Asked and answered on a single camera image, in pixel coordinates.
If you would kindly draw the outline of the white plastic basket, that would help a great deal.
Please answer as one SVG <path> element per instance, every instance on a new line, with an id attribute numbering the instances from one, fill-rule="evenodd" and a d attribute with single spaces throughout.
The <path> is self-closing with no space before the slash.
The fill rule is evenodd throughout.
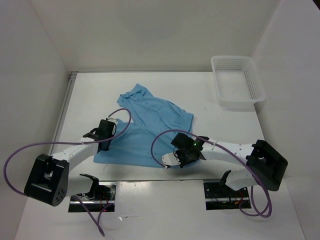
<path id="1" fill-rule="evenodd" d="M 213 56 L 211 67 L 220 106 L 235 110 L 249 109 L 265 101 L 265 90 L 251 57 Z"/>

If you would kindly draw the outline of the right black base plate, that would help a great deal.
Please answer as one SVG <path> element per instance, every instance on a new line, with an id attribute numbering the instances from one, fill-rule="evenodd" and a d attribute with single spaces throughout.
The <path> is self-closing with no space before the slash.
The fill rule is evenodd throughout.
<path id="1" fill-rule="evenodd" d="M 205 207 L 211 210 L 234 210 L 250 209 L 251 202 L 249 192 L 246 187 L 240 190 L 232 190 L 226 186 L 221 186 L 218 180 L 203 182 Z"/>

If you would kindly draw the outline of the light blue shorts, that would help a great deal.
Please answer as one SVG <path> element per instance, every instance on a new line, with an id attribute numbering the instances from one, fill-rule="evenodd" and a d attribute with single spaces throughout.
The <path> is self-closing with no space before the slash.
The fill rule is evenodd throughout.
<path id="1" fill-rule="evenodd" d="M 131 112 L 131 123 L 118 120 L 118 137 L 111 141 L 108 151 L 94 156 L 97 164 L 160 168 L 158 163 L 162 156 L 174 149 L 171 141 L 176 130 L 192 131 L 192 113 L 153 96 L 140 84 L 121 94 L 117 103 Z"/>

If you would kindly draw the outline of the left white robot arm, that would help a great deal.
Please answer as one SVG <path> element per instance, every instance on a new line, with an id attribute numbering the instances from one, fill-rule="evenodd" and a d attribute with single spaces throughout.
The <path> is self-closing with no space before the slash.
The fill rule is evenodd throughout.
<path id="1" fill-rule="evenodd" d="M 82 136 L 79 144 L 52 155 L 40 154 L 35 159 L 24 194 L 53 207 L 66 196 L 83 194 L 89 200 L 96 199 L 101 190 L 97 177 L 81 173 L 79 177 L 70 178 L 69 173 L 84 160 L 109 149 L 117 124 L 114 118 L 102 119 L 98 127 Z"/>

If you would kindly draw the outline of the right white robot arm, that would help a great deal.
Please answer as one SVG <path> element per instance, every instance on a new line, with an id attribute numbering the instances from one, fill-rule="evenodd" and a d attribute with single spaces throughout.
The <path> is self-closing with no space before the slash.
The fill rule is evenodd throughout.
<path id="1" fill-rule="evenodd" d="M 219 184 L 219 191 L 230 197 L 236 191 L 259 184 L 269 190 L 279 190 L 288 161 L 265 140 L 252 144 L 219 142 L 206 136 L 192 139 L 178 133 L 171 141 L 176 150 L 162 156 L 167 167 L 183 168 L 198 160 L 218 160 L 242 165 L 240 170 L 227 170 Z"/>

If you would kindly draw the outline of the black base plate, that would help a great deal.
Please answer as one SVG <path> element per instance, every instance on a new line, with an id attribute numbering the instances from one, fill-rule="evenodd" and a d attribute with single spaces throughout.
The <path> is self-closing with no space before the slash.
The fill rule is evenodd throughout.
<path id="1" fill-rule="evenodd" d="M 68 196 L 70 197 L 68 204 L 69 213 L 84 213 L 85 208 L 80 204 L 77 196 L 84 206 L 93 213 L 115 211 L 115 199 L 117 183 L 112 181 L 100 181 L 92 189 L 92 181 L 79 186 L 71 186 L 68 189 Z"/>
<path id="2" fill-rule="evenodd" d="M 211 210 L 234 210 L 250 209 L 251 202 L 249 192 L 246 187 L 240 190 L 232 190 L 226 186 L 221 186 L 218 180 L 203 182 L 205 207 Z"/>

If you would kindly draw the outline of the aluminium table edge rail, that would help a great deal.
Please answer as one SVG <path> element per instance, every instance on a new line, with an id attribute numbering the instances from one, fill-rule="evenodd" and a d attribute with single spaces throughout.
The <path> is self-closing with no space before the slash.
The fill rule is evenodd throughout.
<path id="1" fill-rule="evenodd" d="M 65 95 L 64 95 L 62 107 L 61 107 L 61 110 L 60 110 L 60 114 L 59 114 L 59 117 L 58 117 L 58 121 L 57 121 L 56 128 L 55 128 L 55 131 L 54 131 L 53 139 L 52 139 L 53 142 L 57 142 L 60 139 L 60 135 L 61 135 L 62 128 L 63 128 L 63 125 L 64 125 L 65 117 L 66 117 L 66 114 L 67 114 L 67 111 L 68 111 L 68 106 L 69 106 L 70 99 L 71 99 L 71 96 L 72 96 L 72 92 L 73 92 L 73 88 L 74 88 L 74 85 L 75 85 L 75 80 L 77 78 L 77 74 L 78 74 L 78 71 L 72 71 L 70 73 L 69 80 L 68 80 L 68 85 L 67 85 L 67 88 L 66 88 L 66 92 L 65 92 Z"/>

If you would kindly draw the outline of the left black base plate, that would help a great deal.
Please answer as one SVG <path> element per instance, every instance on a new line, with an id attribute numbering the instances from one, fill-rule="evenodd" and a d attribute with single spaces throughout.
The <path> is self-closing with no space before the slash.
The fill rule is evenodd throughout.
<path id="1" fill-rule="evenodd" d="M 92 189 L 92 181 L 79 186 L 71 186 L 68 189 L 68 196 L 70 197 L 68 204 L 69 213 L 84 213 L 85 208 L 80 204 L 77 196 L 84 206 L 93 213 L 115 211 L 115 199 L 117 183 L 112 181 L 100 181 Z"/>

